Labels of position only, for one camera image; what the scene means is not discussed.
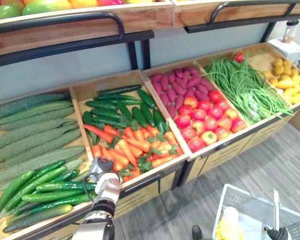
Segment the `potato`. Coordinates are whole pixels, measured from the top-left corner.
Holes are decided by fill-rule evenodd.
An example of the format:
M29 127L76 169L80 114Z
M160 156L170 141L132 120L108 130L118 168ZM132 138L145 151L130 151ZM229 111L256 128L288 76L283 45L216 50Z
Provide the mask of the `potato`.
M279 75L283 74L284 71L285 71L285 68L284 68L284 66L282 66L282 65L276 66L276 67L273 69L273 73L274 73L274 75L276 75L276 76L279 76Z

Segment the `cucumber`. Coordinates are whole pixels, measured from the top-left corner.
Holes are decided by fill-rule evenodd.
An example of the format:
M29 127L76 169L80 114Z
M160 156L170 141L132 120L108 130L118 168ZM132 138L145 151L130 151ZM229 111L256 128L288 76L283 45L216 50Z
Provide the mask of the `cucumber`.
M101 100L86 101L85 105L93 108L103 108L103 109L110 109L114 111L118 110L118 107L115 104L107 101L101 101Z
M121 118L121 114L111 110L111 109L104 109L104 108L94 108L91 110L91 113L94 115L97 115L98 117L109 117L109 118L113 118L113 119L120 119Z
M140 110L145 117L148 124L150 124L152 127L156 126L154 116L152 116L151 111L149 110L148 106L143 102L140 104Z
M22 200L30 203L45 203L82 194L84 190L65 190L58 192L25 194Z
M156 128L161 133L165 134L166 133L166 121L162 117L161 113L158 110L153 109L153 117L154 117Z
M142 127L144 127L144 128L147 127L148 124L147 124L147 120L146 120L145 116L142 114L140 109L137 108L136 106L134 106L132 108L132 115L133 115L133 118L136 119Z
M94 190L97 184L87 182L85 187L88 191ZM60 190L84 190L84 184L81 181L60 181L55 183L44 183L35 188L39 192L52 192Z
M0 212L5 208L15 193L35 174L34 170L28 171L17 177L0 197Z
M142 99L142 101L145 102L145 104L147 104L152 109L156 108L156 103L155 103L154 99L152 98L152 96L150 96L148 93L146 93L142 89L138 89L136 92L138 93L138 95Z
M126 107L126 105L124 105L121 101L118 101L117 105L118 105L121 113L123 114L123 116L125 116L126 119L128 119L131 122L134 118L132 117L132 114L129 111L129 109Z
M124 86L124 87L118 87L118 88L113 88L113 89L108 89L108 90L102 90L99 91L99 95L104 95L104 94L123 94L123 93L128 93L132 92L134 90L137 90L141 88L140 84L137 85L130 85L130 86Z
M64 204L43 210L41 212L37 212L35 214L27 215L25 217L13 221L9 226L6 226L3 229L3 232L10 233L17 229L26 228L40 221L67 214L72 209L73 207L70 204Z

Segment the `orange carrot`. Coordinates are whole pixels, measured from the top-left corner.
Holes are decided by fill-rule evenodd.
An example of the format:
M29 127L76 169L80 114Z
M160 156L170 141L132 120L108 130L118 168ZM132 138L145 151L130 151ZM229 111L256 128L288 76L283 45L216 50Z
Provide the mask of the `orange carrot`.
M109 133L100 130L99 128L89 125L89 124L83 124L83 127L93 133L95 133L96 135L98 135L100 138L102 138L103 140L105 140L107 143L112 143L112 141L114 140L114 137L111 136Z
M134 132L131 127L126 127L123 132L129 139L135 139Z
M131 139L131 138L127 138L125 139L130 145L138 148L138 149L141 149L142 151L148 153L150 151L150 147L151 147L151 144L147 141L138 141L138 140L135 140L135 139Z
M115 151L112 151L112 150L108 150L109 151L109 154L116 160L118 161L119 163L121 163L123 165L123 167L125 168L126 166L128 166L129 164L129 160L125 157L125 156L122 156L121 154L115 152Z
M155 127L152 127L151 125L148 124L146 129L149 131L149 133L152 135L152 137L156 137L159 134L159 130L156 129Z
M104 131L110 135L120 137L119 131L110 125L105 125Z
M134 131L133 135L134 135L134 138L137 139L138 141L143 142L145 140L141 129Z
M122 151L124 151L126 157L128 158L128 160L130 161L130 163L136 168L137 165L137 160L135 158L135 156L132 154L129 145L127 143L128 139L121 139L117 142L117 144L119 145L119 147L122 149Z

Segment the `vegetable display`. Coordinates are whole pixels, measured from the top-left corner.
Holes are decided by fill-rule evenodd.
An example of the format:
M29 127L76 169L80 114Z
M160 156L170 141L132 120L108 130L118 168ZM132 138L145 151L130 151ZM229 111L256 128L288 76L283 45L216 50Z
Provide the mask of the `vegetable display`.
M200 75L195 67L186 66L151 76L156 93L193 153L247 127L207 77Z

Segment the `carrot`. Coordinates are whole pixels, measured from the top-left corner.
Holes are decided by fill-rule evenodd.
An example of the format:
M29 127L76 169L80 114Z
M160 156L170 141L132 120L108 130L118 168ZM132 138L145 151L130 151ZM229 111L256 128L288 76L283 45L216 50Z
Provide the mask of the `carrot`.
M109 154L116 160L118 161L119 163L121 163L123 165L123 167L125 168L126 166L128 166L129 164L129 160L125 157L125 156L122 156L121 154L115 152L115 151L112 151L112 150L108 150L109 151Z
M110 125L105 125L104 131L110 135L120 137L119 131Z
M129 144L129 148L133 154L133 156L137 159L138 157L140 157L143 153L143 151L135 146L132 146L131 144Z
M146 140L151 136L150 132L144 127L141 128L141 132L143 134L143 138Z
M159 134L159 130L156 129L155 127L152 127L151 125L148 124L146 129L149 131L149 133L152 135L152 137L156 137Z
M130 126L126 127L123 132L129 139L135 139L134 132Z
M129 159L130 163L136 168L138 165L137 165L137 160L135 158L135 156L132 154L130 148L129 148L129 145L127 143L127 140L128 139L121 139L117 142L117 144L119 145L119 147L122 149L122 151L124 151L126 157Z
M134 135L134 138L137 139L138 141L143 142L145 140L141 129L134 131L133 135Z
M101 147L102 156L108 160L113 160L114 158L112 155L110 155L108 149L106 149L104 146Z
M175 155L170 155L170 156L166 156L166 157L162 157L162 158L157 158L152 161L152 167L156 168L162 164L169 162L170 160L174 159L175 157L176 157Z
M101 146L96 144L91 148L91 152L94 158L96 157L102 157L102 150Z
M147 141L138 141L138 140L135 140L135 139L131 139L131 138L127 138L125 139L130 145L138 148L138 149L141 149L142 151L148 153L150 151L150 147L151 147L151 144Z
M89 124L83 124L83 127L93 133L95 133L96 135L98 135L100 138L102 138L103 140L105 140L107 143L112 143L112 141L114 140L114 137L111 136L109 133L100 130L99 128L89 125Z

